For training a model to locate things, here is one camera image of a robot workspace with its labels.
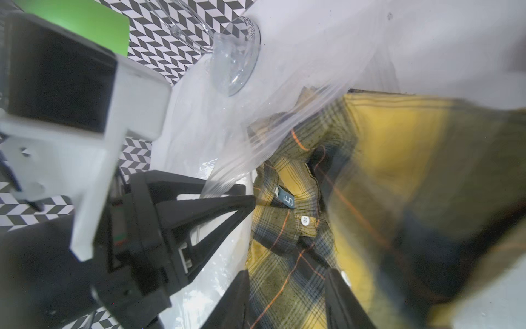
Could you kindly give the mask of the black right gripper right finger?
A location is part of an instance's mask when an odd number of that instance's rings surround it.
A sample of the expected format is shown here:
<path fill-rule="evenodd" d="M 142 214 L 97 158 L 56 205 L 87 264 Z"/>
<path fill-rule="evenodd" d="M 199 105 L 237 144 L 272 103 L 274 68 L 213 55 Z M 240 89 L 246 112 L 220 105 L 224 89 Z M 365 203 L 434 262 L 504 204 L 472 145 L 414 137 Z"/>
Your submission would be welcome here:
<path fill-rule="evenodd" d="M 341 273 L 330 268 L 325 276 L 325 310 L 328 328 L 375 329 Z"/>

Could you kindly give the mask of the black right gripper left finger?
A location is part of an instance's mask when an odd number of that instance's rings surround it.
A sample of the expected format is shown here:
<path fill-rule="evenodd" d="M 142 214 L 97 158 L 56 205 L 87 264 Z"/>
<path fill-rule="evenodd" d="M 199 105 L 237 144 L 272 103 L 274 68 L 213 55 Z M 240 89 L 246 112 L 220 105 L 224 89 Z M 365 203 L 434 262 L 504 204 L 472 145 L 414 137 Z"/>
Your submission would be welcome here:
<path fill-rule="evenodd" d="M 248 328 L 249 272 L 240 271 L 201 329 Z"/>

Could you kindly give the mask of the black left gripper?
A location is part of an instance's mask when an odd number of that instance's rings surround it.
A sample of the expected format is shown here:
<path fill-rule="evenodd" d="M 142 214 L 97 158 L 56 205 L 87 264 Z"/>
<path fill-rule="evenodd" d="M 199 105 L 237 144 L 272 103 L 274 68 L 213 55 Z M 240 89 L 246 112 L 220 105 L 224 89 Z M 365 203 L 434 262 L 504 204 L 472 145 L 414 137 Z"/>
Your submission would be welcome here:
<path fill-rule="evenodd" d="M 73 217 L 1 236 L 1 327 L 61 328 L 106 308 L 124 328 L 150 328 L 256 205 L 252 195 L 200 196 L 205 180 L 135 174 L 109 201 L 92 259 L 70 250 Z"/>

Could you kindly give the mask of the yellow plaid shirt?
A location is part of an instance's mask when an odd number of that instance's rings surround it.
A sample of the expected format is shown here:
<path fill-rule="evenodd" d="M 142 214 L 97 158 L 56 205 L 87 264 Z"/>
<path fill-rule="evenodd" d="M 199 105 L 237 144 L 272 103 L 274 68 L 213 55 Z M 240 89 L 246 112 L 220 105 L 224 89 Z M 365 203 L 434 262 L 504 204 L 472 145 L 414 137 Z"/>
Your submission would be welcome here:
<path fill-rule="evenodd" d="M 351 90 L 256 170 L 247 328 L 450 328 L 525 255 L 525 110 Z"/>

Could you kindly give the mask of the clear plastic vacuum bag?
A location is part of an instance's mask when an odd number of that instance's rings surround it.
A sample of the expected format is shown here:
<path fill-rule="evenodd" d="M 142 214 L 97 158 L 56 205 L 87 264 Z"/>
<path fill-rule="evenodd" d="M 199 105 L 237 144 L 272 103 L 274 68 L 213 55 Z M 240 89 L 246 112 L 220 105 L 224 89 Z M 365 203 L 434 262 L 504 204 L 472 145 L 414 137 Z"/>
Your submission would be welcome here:
<path fill-rule="evenodd" d="M 216 90 L 212 56 L 178 82 L 152 166 L 197 174 L 205 165 L 204 197 L 235 181 L 254 182 L 298 124 L 349 93 L 420 95 L 464 100 L 497 110 L 525 110 L 524 1 L 257 1 L 249 16 L 262 34 L 248 83 L 230 97 Z M 237 235 L 212 271 L 247 269 L 251 230 Z M 507 273 L 525 277 L 525 255 L 482 293 L 463 304 L 482 327 L 499 311 L 497 328 L 525 327 L 525 281 L 492 292 Z"/>

